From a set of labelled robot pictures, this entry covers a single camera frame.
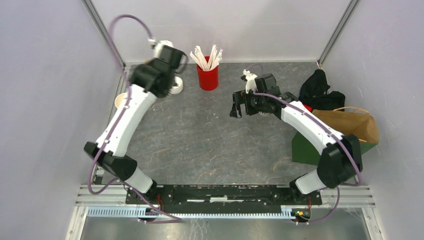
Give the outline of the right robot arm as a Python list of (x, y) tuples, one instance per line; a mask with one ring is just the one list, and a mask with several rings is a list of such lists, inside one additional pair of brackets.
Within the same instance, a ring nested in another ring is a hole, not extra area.
[(303, 135), (320, 155), (315, 170), (289, 184), (289, 199), (302, 204), (309, 194), (334, 189), (357, 177), (355, 186), (362, 183), (362, 154), (359, 139), (344, 135), (313, 115), (291, 92), (281, 92), (273, 74), (260, 76), (243, 70), (245, 88), (232, 94), (230, 117), (241, 118), (241, 105), (247, 115), (273, 114)]

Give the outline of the stack of paper cups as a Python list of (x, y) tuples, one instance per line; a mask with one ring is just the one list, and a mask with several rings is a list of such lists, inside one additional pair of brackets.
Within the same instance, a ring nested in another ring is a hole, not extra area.
[(123, 92), (121, 94), (119, 94), (118, 96), (116, 96), (116, 98), (114, 99), (114, 106), (116, 109), (118, 109), (121, 104), (125, 103), (127, 100), (127, 93)]

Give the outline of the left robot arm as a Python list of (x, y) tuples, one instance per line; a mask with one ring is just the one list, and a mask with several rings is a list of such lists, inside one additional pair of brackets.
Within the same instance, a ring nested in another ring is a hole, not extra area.
[(83, 150), (93, 163), (127, 184), (145, 204), (157, 198), (157, 183), (144, 174), (138, 162), (126, 153), (130, 140), (147, 110), (158, 98), (167, 97), (175, 86), (175, 77), (187, 66), (187, 55), (164, 45), (157, 57), (138, 65), (129, 75), (125, 99), (111, 122), (95, 142), (86, 142)]

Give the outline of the black paper coffee cup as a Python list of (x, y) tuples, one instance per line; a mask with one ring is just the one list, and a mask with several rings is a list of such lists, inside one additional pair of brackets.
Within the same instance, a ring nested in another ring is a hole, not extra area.
[(262, 111), (259, 111), (258, 112), (261, 116), (268, 116), (270, 113), (268, 113), (268, 112), (262, 112)]

